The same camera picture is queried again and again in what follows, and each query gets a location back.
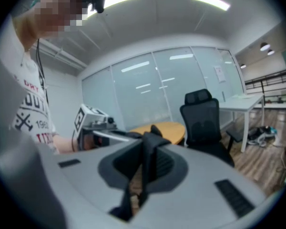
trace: person's hand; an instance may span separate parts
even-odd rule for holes
[[[84,136],[84,150],[95,149],[96,145],[94,143],[93,135],[88,134]]]

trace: person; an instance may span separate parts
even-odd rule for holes
[[[45,79],[40,79],[41,69],[30,57],[30,49],[39,38],[56,36],[71,20],[81,18],[88,5],[89,0],[35,0],[25,13],[8,15],[0,33],[0,59],[27,91],[10,126],[46,143],[55,154],[78,151],[78,143],[56,132],[42,88]],[[92,148],[93,136],[87,135],[84,149]]]

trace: person's arm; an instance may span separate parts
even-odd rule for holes
[[[72,153],[73,148],[74,152],[78,152],[78,143],[77,140],[73,140],[73,148],[72,148],[72,140],[69,138],[65,138],[59,135],[53,136],[53,141],[55,147],[58,149],[60,154],[67,154]],[[85,150],[91,150],[95,148],[93,135],[85,135],[84,137],[84,149]]]
[[[60,135],[55,135],[53,136],[53,141],[55,147],[58,149],[60,154],[72,153],[73,148],[74,152],[78,151],[78,143],[76,139],[72,141],[69,138],[64,138]]]

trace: black cord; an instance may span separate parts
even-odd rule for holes
[[[40,71],[41,71],[41,75],[42,75],[42,88],[46,94],[46,99],[47,99],[47,103],[49,104],[49,100],[48,100],[48,94],[47,94],[47,91],[44,89],[44,72],[43,72],[43,67],[42,67],[42,63],[41,63],[41,59],[40,59],[40,50],[39,50],[39,39],[37,40],[37,48],[36,48],[36,61],[37,61],[37,64],[40,68]]]
[[[75,134],[75,130],[73,131],[72,139],[71,139],[71,145],[72,145],[72,150],[73,150],[73,152],[75,152],[75,150],[74,150],[74,146],[73,146],[73,138],[74,138],[74,134]]]

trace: glass wall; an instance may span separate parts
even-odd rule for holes
[[[212,94],[213,98],[223,102],[224,98],[227,99],[233,96],[230,79],[222,67],[222,58],[220,57],[216,48],[196,48],[193,47],[195,57],[201,67],[207,89]],[[219,72],[216,71],[217,67],[223,70],[222,79],[218,78]]]
[[[119,129],[125,128],[115,99],[110,67],[82,81],[82,96],[86,105],[103,110],[114,118]]]
[[[224,61],[223,67],[226,70],[228,77],[230,79],[233,95],[243,94],[244,90],[243,90],[242,81],[240,79],[237,66],[233,60],[231,53],[228,50],[218,49],[218,51],[220,52],[223,58],[223,61]]]
[[[127,131],[164,121],[184,124],[180,107],[185,94],[204,88],[219,102],[243,93],[229,51],[184,47],[147,53],[82,82],[84,103],[107,112]],[[231,112],[221,111],[221,125],[231,120]]]
[[[126,130],[171,120],[151,53],[113,65],[112,74]]]
[[[206,88],[204,76],[189,47],[169,49],[153,54],[173,121],[184,124],[180,114],[180,107],[184,105],[184,96],[187,93]]]

